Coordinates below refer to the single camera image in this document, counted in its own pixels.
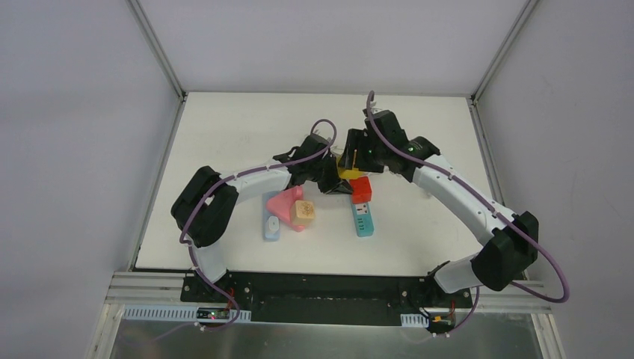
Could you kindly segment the red cube plug adapter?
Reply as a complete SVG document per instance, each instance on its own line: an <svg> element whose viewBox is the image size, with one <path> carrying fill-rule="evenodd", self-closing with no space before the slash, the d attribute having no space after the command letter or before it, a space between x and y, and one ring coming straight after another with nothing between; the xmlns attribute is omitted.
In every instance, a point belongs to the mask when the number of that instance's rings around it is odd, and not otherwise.
<svg viewBox="0 0 634 359"><path fill-rule="evenodd" d="M372 186L368 177L350 179L352 187L351 202L353 204L368 203L372 200Z"/></svg>

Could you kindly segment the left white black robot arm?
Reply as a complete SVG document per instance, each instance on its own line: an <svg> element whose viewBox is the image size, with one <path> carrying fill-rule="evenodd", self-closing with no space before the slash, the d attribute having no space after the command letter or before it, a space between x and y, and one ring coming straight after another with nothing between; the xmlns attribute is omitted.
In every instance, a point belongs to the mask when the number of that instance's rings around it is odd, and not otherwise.
<svg viewBox="0 0 634 359"><path fill-rule="evenodd" d="M351 194L350 183L339 177L331 141L308 135L289 151L255 168L221 174L209 166L199 168L171 207L187 245L195 272L202 277L199 291L210 302L222 301L228 283L227 267L218 258L217 242L224 235L236 205L265 193L314 182L323 194Z"/></svg>

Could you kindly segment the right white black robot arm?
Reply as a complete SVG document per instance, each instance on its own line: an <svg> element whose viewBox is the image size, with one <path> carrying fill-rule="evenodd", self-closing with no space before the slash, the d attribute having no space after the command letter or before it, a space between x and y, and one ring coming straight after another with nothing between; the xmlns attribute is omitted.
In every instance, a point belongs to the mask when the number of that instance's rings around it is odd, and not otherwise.
<svg viewBox="0 0 634 359"><path fill-rule="evenodd" d="M538 238L533 214L518 215L473 188L428 139L408 138L393 112L376 112L364 123L364 129L348 130L342 166L370 173L389 170L403 177L439 200L482 246L429 274L433 280L424 287L428 303L441 307L468 287L500 291L536 261L538 251L525 239Z"/></svg>

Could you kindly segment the teal power strip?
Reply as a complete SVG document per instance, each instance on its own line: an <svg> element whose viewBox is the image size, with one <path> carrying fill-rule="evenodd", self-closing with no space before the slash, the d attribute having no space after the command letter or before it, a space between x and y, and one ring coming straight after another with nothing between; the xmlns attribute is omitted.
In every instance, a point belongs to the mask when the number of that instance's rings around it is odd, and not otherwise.
<svg viewBox="0 0 634 359"><path fill-rule="evenodd" d="M372 236L375 226L369 203L353 203L351 209L357 236L360 238Z"/></svg>

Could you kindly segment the yellow cube plug adapter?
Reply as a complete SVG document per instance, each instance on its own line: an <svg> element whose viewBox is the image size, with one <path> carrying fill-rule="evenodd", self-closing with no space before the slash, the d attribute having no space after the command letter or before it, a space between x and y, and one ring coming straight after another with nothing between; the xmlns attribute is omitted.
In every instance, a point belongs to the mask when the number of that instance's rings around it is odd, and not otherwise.
<svg viewBox="0 0 634 359"><path fill-rule="evenodd" d="M358 168L353 167L352 169L346 169L340 167L340 163L342 162L343 156L339 156L337 158L337 171L338 175L343 180L356 180L362 177L365 173L360 171Z"/></svg>

